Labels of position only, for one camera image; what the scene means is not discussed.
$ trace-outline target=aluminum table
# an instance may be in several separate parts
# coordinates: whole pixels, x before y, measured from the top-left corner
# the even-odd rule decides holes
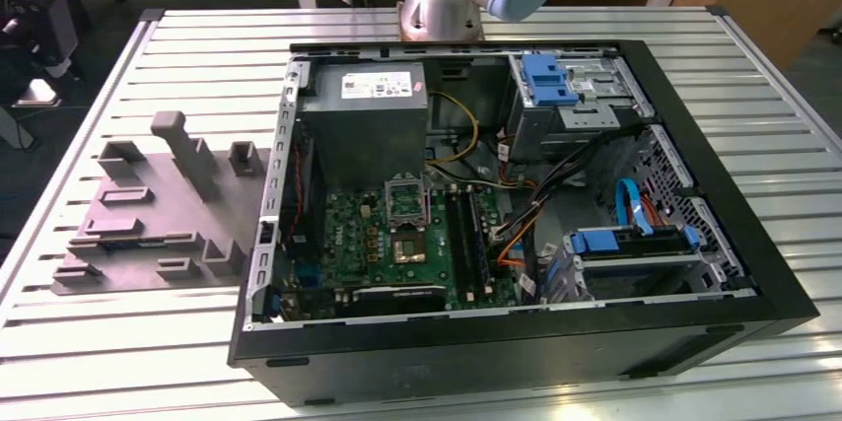
[[[293,410],[227,366],[237,288],[59,297],[49,287],[103,175],[107,140],[159,110],[226,150],[267,146],[305,41],[398,39],[394,10],[150,12],[0,270],[0,419],[765,419],[842,412],[842,143],[728,17],[705,9],[545,9],[489,39],[649,42],[822,316],[673,378]]]

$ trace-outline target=power supply label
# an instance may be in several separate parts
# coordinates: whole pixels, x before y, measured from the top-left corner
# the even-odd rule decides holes
[[[410,71],[389,73],[350,73],[342,76],[342,98],[410,98],[413,77]]]

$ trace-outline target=orange wire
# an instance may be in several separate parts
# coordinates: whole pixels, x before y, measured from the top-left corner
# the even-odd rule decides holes
[[[506,166],[508,166],[508,164],[509,164],[509,162],[502,162],[501,163],[501,172],[498,173],[498,178],[500,178],[501,184],[512,186],[512,185],[517,184],[517,181],[509,181],[506,179]],[[532,187],[533,189],[536,189],[538,187],[538,184],[536,183],[536,181],[532,181],[529,179],[524,183],[526,184],[526,187]]]
[[[510,243],[506,245],[506,248],[504,249],[504,251],[501,252],[501,255],[498,256],[498,264],[504,264],[504,261],[508,260],[506,259],[506,255],[510,253],[510,250],[513,249],[513,247],[517,244],[517,241],[521,240],[521,238],[524,237],[524,234],[526,234],[526,231],[529,230],[529,228],[532,227],[532,225],[536,223],[536,221],[538,220],[538,216],[541,215],[541,211],[538,211],[538,213],[536,214],[536,217],[533,217],[529,222],[526,224],[524,224],[524,227],[521,227],[521,230],[517,232],[516,237],[510,240]]]
[[[656,208],[656,205],[653,204],[653,201],[649,198],[649,196],[644,196],[644,207],[649,211],[650,220],[653,221],[653,224],[658,226],[664,226],[664,219],[661,218],[661,215],[658,214],[658,209]]]
[[[501,260],[498,264],[504,266],[526,266],[526,263],[524,263],[521,260]]]

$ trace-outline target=ram slot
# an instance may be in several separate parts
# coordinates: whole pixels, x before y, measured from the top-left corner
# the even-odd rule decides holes
[[[461,301],[472,302],[476,295],[472,277],[472,252],[470,242],[464,232],[464,212],[457,191],[449,192],[446,195],[445,212],[448,214],[448,236],[450,237],[457,293]]]
[[[478,294],[492,294],[492,270],[486,254],[486,239],[484,238],[484,223],[480,218],[477,195],[466,191],[460,196],[464,211],[464,229],[469,241],[469,261],[474,273],[474,288]]]

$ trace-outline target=chip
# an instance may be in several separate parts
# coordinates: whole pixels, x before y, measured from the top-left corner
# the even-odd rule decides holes
[[[426,262],[425,232],[397,232],[393,236],[393,254],[395,263]]]

